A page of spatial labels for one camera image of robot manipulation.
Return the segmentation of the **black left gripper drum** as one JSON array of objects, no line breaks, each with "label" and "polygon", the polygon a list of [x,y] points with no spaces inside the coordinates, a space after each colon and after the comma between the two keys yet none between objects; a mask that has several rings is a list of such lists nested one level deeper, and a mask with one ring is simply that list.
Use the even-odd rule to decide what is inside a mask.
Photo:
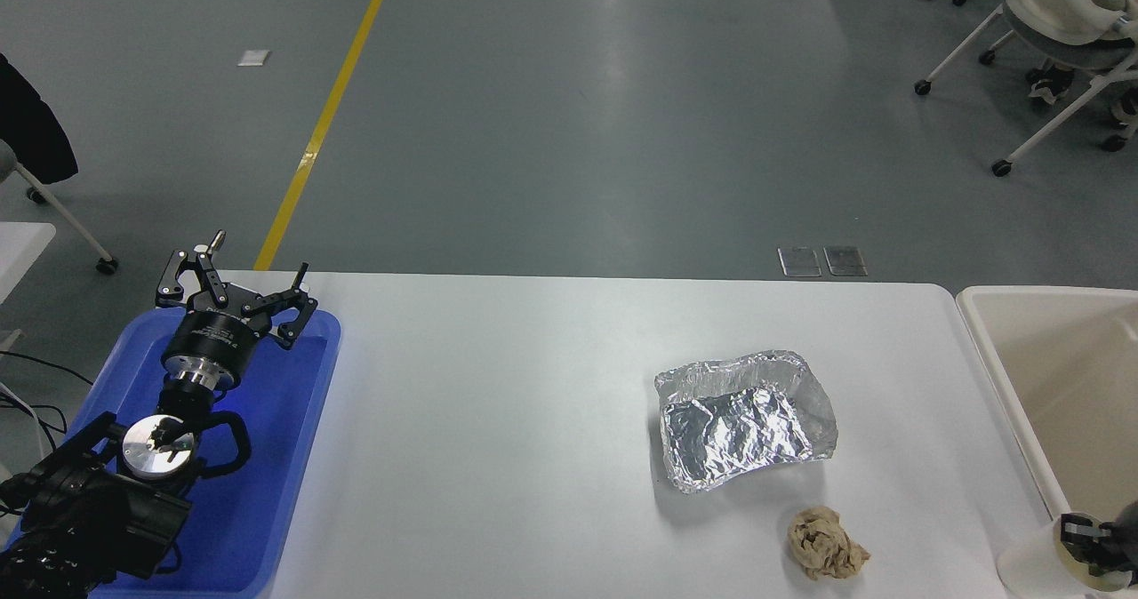
[{"label": "black left gripper drum", "polygon": [[192,360],[206,360],[230,378],[241,378],[257,344],[259,333],[234,315],[191,312],[184,315],[163,352],[163,366],[167,374],[174,375],[190,367]]}]

